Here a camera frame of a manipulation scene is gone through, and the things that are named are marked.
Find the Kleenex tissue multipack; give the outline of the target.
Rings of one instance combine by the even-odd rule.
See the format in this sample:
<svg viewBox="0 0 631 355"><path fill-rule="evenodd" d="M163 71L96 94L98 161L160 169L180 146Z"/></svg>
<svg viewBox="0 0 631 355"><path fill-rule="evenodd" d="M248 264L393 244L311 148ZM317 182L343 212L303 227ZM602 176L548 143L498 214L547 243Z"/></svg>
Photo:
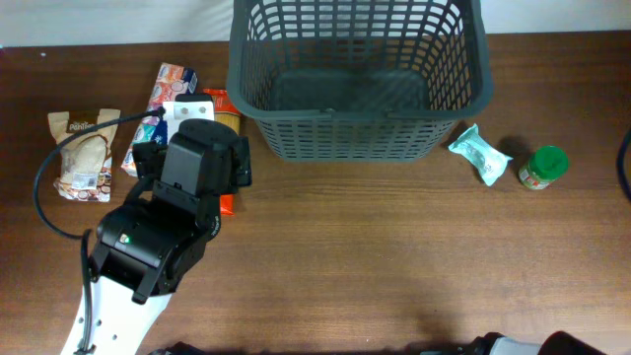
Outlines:
<svg viewBox="0 0 631 355"><path fill-rule="evenodd" d="M197 85L196 72L187 67L162 63L152 89L147 110L155 110L164 102L172 102L177 95L193 94ZM154 141L160 145L168 143L167 124L158 116L145 117L139 123L121 168L130 176L136 177L136 165L132 148L136 143Z"/></svg>

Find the mint green wipes packet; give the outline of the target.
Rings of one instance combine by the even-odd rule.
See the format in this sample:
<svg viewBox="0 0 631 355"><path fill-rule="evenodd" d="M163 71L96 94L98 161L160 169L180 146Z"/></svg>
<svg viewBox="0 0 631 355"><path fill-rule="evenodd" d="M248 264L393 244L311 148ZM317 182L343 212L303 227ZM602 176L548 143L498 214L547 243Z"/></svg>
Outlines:
<svg viewBox="0 0 631 355"><path fill-rule="evenodd" d="M476 124L460 134L448 149L467 159L478 170L482 181L487 186L492 186L513 160L512 157L488 144L479 135L479 127Z"/></svg>

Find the green lid jar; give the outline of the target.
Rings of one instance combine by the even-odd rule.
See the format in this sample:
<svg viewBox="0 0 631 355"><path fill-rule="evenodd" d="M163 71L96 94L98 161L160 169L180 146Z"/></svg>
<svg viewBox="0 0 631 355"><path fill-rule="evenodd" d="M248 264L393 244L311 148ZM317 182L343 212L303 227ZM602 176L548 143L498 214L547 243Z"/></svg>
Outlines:
<svg viewBox="0 0 631 355"><path fill-rule="evenodd" d="M568 169L567 154L559 147L548 145L529 157L519 170L519 178L525 187L541 190L565 175Z"/></svg>

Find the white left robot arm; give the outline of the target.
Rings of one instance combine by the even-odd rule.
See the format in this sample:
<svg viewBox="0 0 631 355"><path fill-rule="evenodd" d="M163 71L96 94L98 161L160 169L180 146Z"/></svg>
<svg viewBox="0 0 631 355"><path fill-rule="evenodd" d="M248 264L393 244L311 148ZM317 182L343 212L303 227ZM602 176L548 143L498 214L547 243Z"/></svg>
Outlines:
<svg viewBox="0 0 631 355"><path fill-rule="evenodd" d="M133 354L220 232L220 199L251 185L248 141L208 119L132 149L138 181L82 248L82 300L65 354Z"/></svg>

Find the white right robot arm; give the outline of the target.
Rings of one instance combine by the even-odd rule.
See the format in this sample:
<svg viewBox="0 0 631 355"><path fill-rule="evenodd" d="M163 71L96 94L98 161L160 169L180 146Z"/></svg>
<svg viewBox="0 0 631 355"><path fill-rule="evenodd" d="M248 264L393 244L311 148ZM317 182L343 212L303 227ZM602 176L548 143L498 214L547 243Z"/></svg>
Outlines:
<svg viewBox="0 0 631 355"><path fill-rule="evenodd" d="M499 332L476 337L462 348L465 355L604 355L604 352L565 331L556 331L541 344L523 342Z"/></svg>

